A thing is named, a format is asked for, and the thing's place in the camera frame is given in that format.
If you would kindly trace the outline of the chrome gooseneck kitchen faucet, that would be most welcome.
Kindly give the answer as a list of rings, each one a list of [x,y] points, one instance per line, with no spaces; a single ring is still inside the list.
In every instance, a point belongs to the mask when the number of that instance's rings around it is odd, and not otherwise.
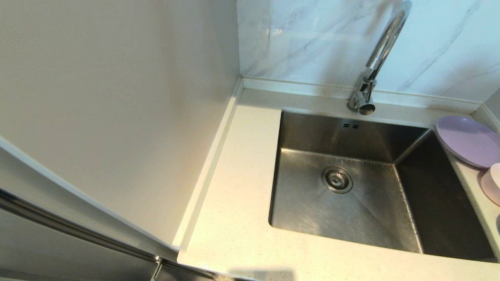
[[[347,104],[348,109],[352,112],[362,115],[375,112],[373,89],[377,84],[377,76],[409,17],[412,5],[411,0],[402,0],[389,18],[366,63],[366,71],[361,77],[361,83],[357,90],[352,93]]]

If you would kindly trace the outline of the purple plastic plate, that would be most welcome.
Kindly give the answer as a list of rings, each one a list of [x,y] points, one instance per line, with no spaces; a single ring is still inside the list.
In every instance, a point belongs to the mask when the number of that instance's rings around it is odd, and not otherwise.
[[[461,161],[481,169],[500,163],[500,136],[467,117],[447,116],[436,123],[443,146]]]

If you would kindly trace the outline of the stainless steel sink basin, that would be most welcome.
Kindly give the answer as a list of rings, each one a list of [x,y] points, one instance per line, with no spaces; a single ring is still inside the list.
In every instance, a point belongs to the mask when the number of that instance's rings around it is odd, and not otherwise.
[[[326,167],[354,186],[325,187]],[[283,110],[268,223],[375,247],[500,263],[434,130]]]

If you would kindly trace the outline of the round metal drain strainer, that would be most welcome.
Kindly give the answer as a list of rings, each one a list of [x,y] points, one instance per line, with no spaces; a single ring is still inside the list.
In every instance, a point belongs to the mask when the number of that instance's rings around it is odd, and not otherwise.
[[[354,186],[350,173],[337,166],[326,167],[321,174],[321,180],[327,189],[338,194],[350,192]]]

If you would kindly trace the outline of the pink plastic cup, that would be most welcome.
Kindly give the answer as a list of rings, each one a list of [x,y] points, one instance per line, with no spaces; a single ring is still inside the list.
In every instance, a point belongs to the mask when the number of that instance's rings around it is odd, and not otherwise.
[[[481,177],[480,187],[485,196],[500,207],[500,162],[493,164]]]

